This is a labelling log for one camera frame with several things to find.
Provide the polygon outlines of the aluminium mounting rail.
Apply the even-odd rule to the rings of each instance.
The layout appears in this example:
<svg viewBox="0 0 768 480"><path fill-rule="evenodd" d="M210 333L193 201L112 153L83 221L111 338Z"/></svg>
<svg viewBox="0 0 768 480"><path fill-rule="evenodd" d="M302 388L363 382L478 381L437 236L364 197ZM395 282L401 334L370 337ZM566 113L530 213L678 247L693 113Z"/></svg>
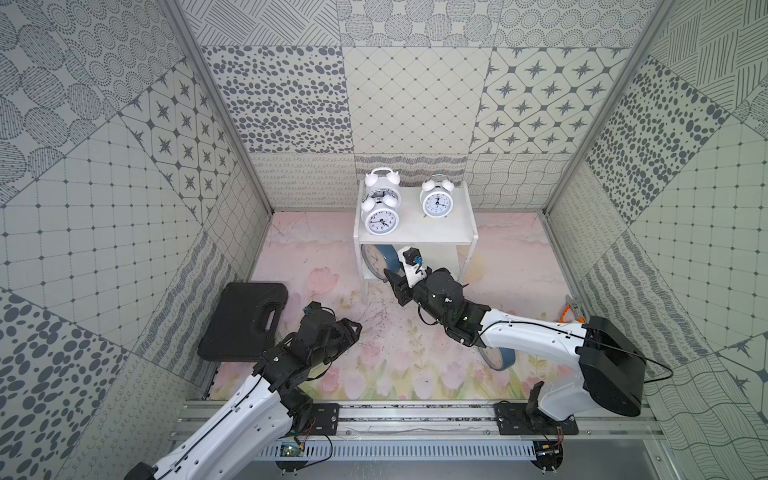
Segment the aluminium mounting rail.
<svg viewBox="0 0 768 480"><path fill-rule="evenodd" d="M336 433L345 438L440 437L468 438L499 433L491 401L341 401L332 416ZM624 417L596 408L575 417L583 437L653 438L661 433L656 417L644 405L637 417Z"/></svg>

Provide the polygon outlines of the white two-tier shelf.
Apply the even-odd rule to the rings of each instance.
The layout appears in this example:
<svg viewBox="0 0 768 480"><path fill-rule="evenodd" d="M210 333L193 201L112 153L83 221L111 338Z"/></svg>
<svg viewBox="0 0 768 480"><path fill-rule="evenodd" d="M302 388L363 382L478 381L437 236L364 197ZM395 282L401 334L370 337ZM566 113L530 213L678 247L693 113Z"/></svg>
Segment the white two-tier shelf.
<svg viewBox="0 0 768 480"><path fill-rule="evenodd" d="M377 236L368 232L362 210L355 210L353 242L360 277L363 302L368 301L370 288L382 281L365 265L362 247L367 244L392 245L397 249L413 246L420 250L424 263L437 269L447 268L454 279L464 284L470 260L478 242L478 229L467 186L462 183L453 191L454 206L445 218L433 219L423 214L419 187L402 187L402 203L398 209L399 225L394 232Z"/></svg>

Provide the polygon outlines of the orange white tool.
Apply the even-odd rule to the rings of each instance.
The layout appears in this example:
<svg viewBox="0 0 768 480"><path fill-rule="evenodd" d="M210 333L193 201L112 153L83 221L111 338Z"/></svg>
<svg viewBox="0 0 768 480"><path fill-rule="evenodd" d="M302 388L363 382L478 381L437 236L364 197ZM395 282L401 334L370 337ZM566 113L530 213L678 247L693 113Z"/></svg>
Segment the orange white tool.
<svg viewBox="0 0 768 480"><path fill-rule="evenodd" d="M564 308L561 311L557 322L560 324L585 323L585 317L581 313L581 310L573 297L569 295L565 297Z"/></svg>

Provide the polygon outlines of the blue round alarm clock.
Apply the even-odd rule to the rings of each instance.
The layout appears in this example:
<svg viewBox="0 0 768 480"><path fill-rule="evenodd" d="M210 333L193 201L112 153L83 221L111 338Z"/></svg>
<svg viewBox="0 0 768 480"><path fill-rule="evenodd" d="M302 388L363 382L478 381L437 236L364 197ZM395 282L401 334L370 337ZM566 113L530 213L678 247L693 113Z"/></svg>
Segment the blue round alarm clock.
<svg viewBox="0 0 768 480"><path fill-rule="evenodd" d="M363 263L374 278L386 282L386 270L400 274L401 261L393 245L364 244L361 246Z"/></svg>
<svg viewBox="0 0 768 480"><path fill-rule="evenodd" d="M516 351L508 348L484 347L479 353L491 370L504 371L516 362Z"/></svg>

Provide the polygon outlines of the white twin-bell alarm clock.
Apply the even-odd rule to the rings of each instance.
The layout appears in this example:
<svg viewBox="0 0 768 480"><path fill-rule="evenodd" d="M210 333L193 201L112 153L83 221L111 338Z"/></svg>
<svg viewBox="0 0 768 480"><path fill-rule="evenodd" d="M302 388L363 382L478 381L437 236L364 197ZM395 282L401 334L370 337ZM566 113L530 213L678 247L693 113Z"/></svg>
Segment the white twin-bell alarm clock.
<svg viewBox="0 0 768 480"><path fill-rule="evenodd" d="M445 218L453 210L455 184L447 175L434 174L421 185L420 203L429 218Z"/></svg>
<svg viewBox="0 0 768 480"><path fill-rule="evenodd" d="M394 232L400 223L398 200L390 194L369 195L361 203L361 220L366 231L374 236Z"/></svg>
<svg viewBox="0 0 768 480"><path fill-rule="evenodd" d="M400 202L401 177L389 167L378 167L367 173L363 179L366 194L374 197L390 196Z"/></svg>

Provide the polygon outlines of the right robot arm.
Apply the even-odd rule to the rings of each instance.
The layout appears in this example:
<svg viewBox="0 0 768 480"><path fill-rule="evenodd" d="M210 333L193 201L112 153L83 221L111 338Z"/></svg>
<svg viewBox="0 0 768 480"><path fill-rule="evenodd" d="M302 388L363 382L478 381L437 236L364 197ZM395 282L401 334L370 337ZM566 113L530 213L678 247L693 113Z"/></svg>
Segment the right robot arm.
<svg viewBox="0 0 768 480"><path fill-rule="evenodd" d="M505 313L466 299L445 268L384 274L400 305L415 302L457 343L523 352L570 368L569 375L531 390L531 416L563 422L597 407L625 417L641 413L646 357L608 319L555 323Z"/></svg>

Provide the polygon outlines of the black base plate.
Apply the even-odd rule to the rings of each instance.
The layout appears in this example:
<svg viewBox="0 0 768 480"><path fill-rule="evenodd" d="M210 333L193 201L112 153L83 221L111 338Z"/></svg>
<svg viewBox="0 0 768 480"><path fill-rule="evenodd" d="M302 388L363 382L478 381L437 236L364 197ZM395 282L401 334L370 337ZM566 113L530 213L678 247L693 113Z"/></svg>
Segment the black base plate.
<svg viewBox="0 0 768 480"><path fill-rule="evenodd" d="M578 425L573 417L564 421L555 421L538 411L529 413L528 406L523 403L500 401L493 405L493 412L500 435L555 437L579 433Z"/></svg>
<svg viewBox="0 0 768 480"><path fill-rule="evenodd" d="M303 436L335 436L340 416L338 403L312 403L294 417L294 432Z"/></svg>

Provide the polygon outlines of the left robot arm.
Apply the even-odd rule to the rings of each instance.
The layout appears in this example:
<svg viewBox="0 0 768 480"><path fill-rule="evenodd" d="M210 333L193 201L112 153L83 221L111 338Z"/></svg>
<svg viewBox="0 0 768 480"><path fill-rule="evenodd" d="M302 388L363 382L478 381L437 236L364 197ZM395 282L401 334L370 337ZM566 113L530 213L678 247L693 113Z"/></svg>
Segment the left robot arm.
<svg viewBox="0 0 768 480"><path fill-rule="evenodd" d="M300 385L312 369L329 366L360 338L363 326L318 302L304 308L296 331L266 350L232 397L185 442L127 479L232 479L257 453L311 423L313 400Z"/></svg>

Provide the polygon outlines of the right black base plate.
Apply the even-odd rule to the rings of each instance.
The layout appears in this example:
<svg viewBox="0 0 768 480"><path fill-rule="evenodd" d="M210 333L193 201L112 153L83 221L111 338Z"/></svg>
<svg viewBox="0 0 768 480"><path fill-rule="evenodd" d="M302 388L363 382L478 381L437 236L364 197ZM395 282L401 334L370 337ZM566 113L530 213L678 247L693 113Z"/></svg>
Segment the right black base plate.
<svg viewBox="0 0 768 480"><path fill-rule="evenodd" d="M523 403L500 401L493 405L493 412L500 435L555 437L579 433L578 425L573 417L564 421L555 421L538 411L529 413L528 406Z"/></svg>

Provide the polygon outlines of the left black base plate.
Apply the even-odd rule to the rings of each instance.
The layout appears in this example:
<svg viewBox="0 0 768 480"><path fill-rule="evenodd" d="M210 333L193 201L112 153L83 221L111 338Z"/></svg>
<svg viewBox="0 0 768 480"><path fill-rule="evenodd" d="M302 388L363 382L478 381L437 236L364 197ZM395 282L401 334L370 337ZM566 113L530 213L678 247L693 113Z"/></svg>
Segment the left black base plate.
<svg viewBox="0 0 768 480"><path fill-rule="evenodd" d="M294 432L303 436L335 436L340 416L338 403L312 403L294 417Z"/></svg>

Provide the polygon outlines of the black pad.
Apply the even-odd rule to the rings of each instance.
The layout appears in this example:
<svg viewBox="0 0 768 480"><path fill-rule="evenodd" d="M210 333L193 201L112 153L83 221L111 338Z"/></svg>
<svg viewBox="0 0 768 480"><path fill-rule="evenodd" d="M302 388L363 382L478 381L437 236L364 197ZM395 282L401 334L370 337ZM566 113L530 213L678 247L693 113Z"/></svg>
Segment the black pad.
<svg viewBox="0 0 768 480"><path fill-rule="evenodd" d="M198 344L198 356L211 362L256 362L275 345L288 297L282 283L229 283Z"/></svg>

